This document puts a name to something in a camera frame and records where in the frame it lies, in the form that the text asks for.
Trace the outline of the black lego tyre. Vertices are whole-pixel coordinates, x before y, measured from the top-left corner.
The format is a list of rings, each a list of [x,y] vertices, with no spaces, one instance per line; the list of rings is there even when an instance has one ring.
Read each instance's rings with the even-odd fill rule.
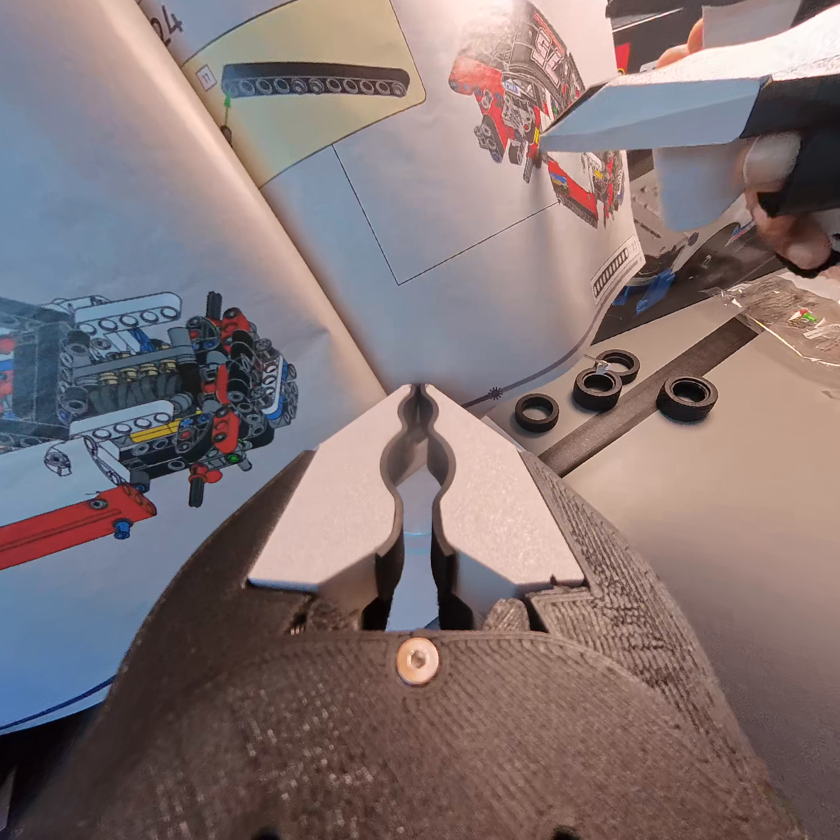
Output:
[[[577,374],[572,397],[579,407],[601,413],[614,407],[622,389],[623,382],[616,373],[604,367],[592,367]]]
[[[683,374],[662,384],[656,406],[668,418],[688,423],[706,417],[717,400],[718,390],[708,379]]]
[[[623,385],[634,382],[640,370],[640,362],[634,353],[626,350],[606,350],[595,357],[599,371],[612,373]]]
[[[554,398],[542,393],[529,393],[520,397],[514,407],[514,420],[521,429],[546,434],[559,420],[560,407]]]

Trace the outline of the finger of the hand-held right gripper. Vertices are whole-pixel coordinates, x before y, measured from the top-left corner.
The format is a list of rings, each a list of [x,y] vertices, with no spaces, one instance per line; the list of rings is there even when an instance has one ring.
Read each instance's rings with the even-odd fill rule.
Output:
[[[769,77],[633,83],[618,77],[577,99],[542,135],[543,152],[720,145],[738,139]]]
[[[839,11],[827,9],[796,27],[742,45],[704,48],[667,67],[617,77],[618,87],[672,82],[789,79],[803,72],[837,70]]]

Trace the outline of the lego set box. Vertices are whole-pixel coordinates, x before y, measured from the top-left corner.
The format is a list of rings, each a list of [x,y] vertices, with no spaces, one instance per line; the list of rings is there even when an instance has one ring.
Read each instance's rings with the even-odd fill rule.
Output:
[[[686,41],[704,4],[632,2],[630,12],[611,12],[618,69],[628,74],[651,70],[667,48]],[[757,236],[742,197],[714,222],[676,232],[663,223],[651,150],[630,150],[626,161],[645,262],[606,310],[594,343],[702,301],[710,289],[781,268]]]

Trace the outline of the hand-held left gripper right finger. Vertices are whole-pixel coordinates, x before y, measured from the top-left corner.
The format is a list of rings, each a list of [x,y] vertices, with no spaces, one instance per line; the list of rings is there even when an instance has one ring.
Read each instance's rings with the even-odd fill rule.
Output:
[[[423,421],[427,466],[440,485],[431,549],[440,627],[475,629],[498,601],[583,585],[530,453],[431,385],[423,386]]]

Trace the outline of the person's right hand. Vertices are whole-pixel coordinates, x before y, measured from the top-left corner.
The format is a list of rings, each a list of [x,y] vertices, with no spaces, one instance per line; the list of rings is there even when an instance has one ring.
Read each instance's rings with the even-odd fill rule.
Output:
[[[735,144],[728,165],[766,244],[794,272],[812,277],[838,263],[833,237],[823,227],[824,197],[838,199],[838,74],[769,85],[759,102],[767,122],[759,135]]]

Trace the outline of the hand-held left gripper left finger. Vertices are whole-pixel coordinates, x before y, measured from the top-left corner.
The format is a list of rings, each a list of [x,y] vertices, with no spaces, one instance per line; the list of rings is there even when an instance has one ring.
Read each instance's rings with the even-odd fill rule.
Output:
[[[315,595],[384,630],[404,565],[403,501],[417,423],[405,385],[315,450],[248,574],[252,585]]]

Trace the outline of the lego instruction booklet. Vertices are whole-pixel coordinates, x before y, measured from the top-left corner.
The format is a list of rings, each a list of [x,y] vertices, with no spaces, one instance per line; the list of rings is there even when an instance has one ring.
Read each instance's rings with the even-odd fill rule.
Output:
[[[2,2],[2,736],[103,701],[182,564],[399,385],[479,415],[642,264],[543,132],[605,2]]]

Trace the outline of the crumpled clear plastic bag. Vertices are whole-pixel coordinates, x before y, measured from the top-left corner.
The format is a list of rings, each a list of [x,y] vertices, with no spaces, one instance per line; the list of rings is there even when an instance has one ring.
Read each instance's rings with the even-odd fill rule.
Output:
[[[730,287],[709,288],[705,294],[722,300],[803,359],[838,368],[838,267],[814,278],[782,270]]]

